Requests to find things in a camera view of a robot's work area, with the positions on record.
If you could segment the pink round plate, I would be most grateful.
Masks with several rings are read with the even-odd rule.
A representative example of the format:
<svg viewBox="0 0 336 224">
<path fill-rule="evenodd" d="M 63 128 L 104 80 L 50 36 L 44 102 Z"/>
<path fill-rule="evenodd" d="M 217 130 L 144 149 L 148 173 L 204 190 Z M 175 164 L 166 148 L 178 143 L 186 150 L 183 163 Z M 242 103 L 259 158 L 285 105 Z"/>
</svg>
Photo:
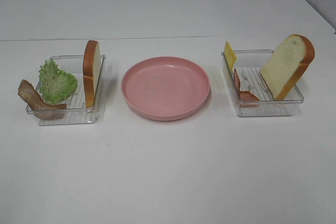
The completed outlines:
<svg viewBox="0 0 336 224">
<path fill-rule="evenodd" d="M 178 57 L 155 57 L 138 62 L 121 81 L 121 91 L 130 109 L 157 121 L 190 116 L 204 105 L 210 90 L 205 70 Z"/>
</svg>

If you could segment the clear plastic tray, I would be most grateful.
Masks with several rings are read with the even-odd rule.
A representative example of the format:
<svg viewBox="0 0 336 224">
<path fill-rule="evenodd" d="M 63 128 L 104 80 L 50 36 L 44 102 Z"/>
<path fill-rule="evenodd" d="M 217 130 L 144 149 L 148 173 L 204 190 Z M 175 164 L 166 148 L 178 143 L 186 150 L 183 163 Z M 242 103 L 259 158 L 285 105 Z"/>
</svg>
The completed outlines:
<svg viewBox="0 0 336 224">
<path fill-rule="evenodd" d="M 101 68 L 100 77 L 97 85 L 96 97 L 94 105 L 90 108 L 86 107 L 85 91 L 82 74 L 83 55 L 68 55 L 68 56 L 52 56 L 53 60 L 60 70 L 72 74 L 78 82 L 75 93 L 63 103 L 67 105 L 65 110 L 48 110 L 38 111 L 33 110 L 29 106 L 26 107 L 26 113 L 37 116 L 39 114 L 51 114 L 52 120 L 40 119 L 39 125 L 69 125 L 69 124 L 86 124 L 94 123 L 100 117 L 103 80 L 105 78 L 105 61 L 106 56 L 100 55 Z"/>
<path fill-rule="evenodd" d="M 260 69 L 270 59 L 271 49 L 235 50 L 237 60 L 234 70 L 231 71 L 222 52 L 223 73 L 228 87 L 228 92 L 238 116 L 289 116 L 296 113 L 304 98 L 297 86 L 294 86 L 284 100 L 274 100 Z M 249 91 L 256 96 L 258 101 L 243 101 L 238 95 L 234 84 L 234 71 L 240 79 L 240 91 Z"/>
</svg>

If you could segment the bread slice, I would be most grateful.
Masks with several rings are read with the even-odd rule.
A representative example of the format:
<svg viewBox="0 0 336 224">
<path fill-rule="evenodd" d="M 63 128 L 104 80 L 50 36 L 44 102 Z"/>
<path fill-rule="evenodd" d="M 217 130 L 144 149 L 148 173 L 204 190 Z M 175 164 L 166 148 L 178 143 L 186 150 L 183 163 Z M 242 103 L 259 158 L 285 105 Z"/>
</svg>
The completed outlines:
<svg viewBox="0 0 336 224">
<path fill-rule="evenodd" d="M 87 108 L 94 105 L 100 69 L 101 59 L 99 43 L 95 40 L 89 40 L 86 44 L 82 64 L 85 103 Z"/>
<path fill-rule="evenodd" d="M 310 65 L 314 55 L 311 41 L 302 35 L 292 34 L 278 45 L 260 70 L 274 100 L 284 100 Z"/>
</svg>

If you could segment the right clear plastic tray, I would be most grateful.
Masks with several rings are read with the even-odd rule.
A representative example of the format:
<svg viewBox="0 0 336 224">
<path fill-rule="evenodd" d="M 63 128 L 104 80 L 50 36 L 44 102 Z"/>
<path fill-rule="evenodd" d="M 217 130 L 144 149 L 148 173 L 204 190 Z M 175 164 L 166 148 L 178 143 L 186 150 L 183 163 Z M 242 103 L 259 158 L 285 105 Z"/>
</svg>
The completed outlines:
<svg viewBox="0 0 336 224">
<path fill-rule="evenodd" d="M 297 86 L 294 86 L 284 100 L 274 100 L 260 69 L 270 59 L 271 49 L 235 50 L 237 60 L 234 70 L 231 71 L 222 52 L 223 73 L 228 87 L 228 92 L 238 116 L 289 116 L 296 113 L 304 98 Z M 243 101 L 238 95 L 234 84 L 234 71 L 240 79 L 240 91 L 249 91 L 256 96 L 258 101 Z"/>
</svg>

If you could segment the brown bacon strip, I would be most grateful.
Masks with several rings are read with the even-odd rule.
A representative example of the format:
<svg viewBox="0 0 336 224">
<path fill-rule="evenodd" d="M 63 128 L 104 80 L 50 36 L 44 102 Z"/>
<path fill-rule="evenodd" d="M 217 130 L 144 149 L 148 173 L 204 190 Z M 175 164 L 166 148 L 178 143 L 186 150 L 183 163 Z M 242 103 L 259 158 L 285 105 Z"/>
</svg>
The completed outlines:
<svg viewBox="0 0 336 224">
<path fill-rule="evenodd" d="M 51 112 L 65 110 L 66 104 L 49 105 L 43 101 L 40 94 L 34 89 L 32 84 L 25 79 L 21 80 L 18 88 L 18 95 L 25 101 L 32 110 L 39 111 L 35 116 L 41 120 L 57 120 L 65 116 L 63 112 Z"/>
</svg>

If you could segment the pink bacon strip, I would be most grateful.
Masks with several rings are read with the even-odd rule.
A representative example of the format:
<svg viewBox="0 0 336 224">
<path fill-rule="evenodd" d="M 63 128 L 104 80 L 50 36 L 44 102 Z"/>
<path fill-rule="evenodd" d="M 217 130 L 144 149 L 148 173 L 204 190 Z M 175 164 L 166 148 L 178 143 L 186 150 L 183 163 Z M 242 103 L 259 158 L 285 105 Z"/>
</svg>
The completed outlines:
<svg viewBox="0 0 336 224">
<path fill-rule="evenodd" d="M 236 69 L 233 75 L 234 87 L 238 97 L 238 106 L 242 108 L 253 108 L 259 106 L 259 98 L 252 94 L 250 91 L 241 91 L 240 78 Z"/>
</svg>

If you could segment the yellow cheese slice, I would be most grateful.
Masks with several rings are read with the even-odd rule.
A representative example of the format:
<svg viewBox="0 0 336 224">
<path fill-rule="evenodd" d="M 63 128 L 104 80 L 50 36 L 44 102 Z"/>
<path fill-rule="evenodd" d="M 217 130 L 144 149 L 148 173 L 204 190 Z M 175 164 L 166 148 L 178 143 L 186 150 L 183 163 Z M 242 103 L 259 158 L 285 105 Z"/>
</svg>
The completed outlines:
<svg viewBox="0 0 336 224">
<path fill-rule="evenodd" d="M 231 73 L 234 72 L 234 64 L 237 60 L 237 56 L 235 52 L 232 50 L 231 45 L 228 41 L 225 42 L 225 47 L 224 47 L 224 57 L 226 59 L 228 68 Z"/>
</svg>

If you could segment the green lettuce leaf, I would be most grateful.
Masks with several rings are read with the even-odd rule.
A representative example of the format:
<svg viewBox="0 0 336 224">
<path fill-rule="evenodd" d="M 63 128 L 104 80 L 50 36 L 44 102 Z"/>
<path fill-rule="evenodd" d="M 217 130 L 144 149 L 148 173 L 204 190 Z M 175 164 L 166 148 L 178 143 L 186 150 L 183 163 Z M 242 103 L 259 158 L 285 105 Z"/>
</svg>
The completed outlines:
<svg viewBox="0 0 336 224">
<path fill-rule="evenodd" d="M 77 89 L 78 81 L 70 73 L 58 68 L 52 60 L 46 60 L 39 70 L 40 93 L 48 104 L 57 104 L 70 97 Z"/>
</svg>

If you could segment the left clear plastic tray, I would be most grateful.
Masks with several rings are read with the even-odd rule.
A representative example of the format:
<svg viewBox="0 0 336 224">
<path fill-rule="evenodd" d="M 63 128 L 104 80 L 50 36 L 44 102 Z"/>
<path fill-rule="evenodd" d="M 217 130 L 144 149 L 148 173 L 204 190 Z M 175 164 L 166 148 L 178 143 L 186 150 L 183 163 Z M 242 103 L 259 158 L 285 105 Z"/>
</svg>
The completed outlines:
<svg viewBox="0 0 336 224">
<path fill-rule="evenodd" d="M 97 85 L 96 97 L 94 105 L 90 108 L 86 107 L 85 91 L 82 74 L 83 55 L 68 55 L 68 56 L 52 56 L 53 60 L 60 70 L 72 74 L 78 82 L 75 93 L 63 103 L 67 105 L 65 110 L 48 110 L 38 111 L 33 110 L 29 106 L 26 107 L 26 113 L 37 116 L 39 114 L 51 114 L 52 120 L 40 119 L 39 125 L 69 125 L 69 124 L 86 124 L 94 123 L 100 117 L 103 80 L 105 78 L 105 61 L 106 56 L 100 55 L 101 68 L 100 77 Z"/>
</svg>

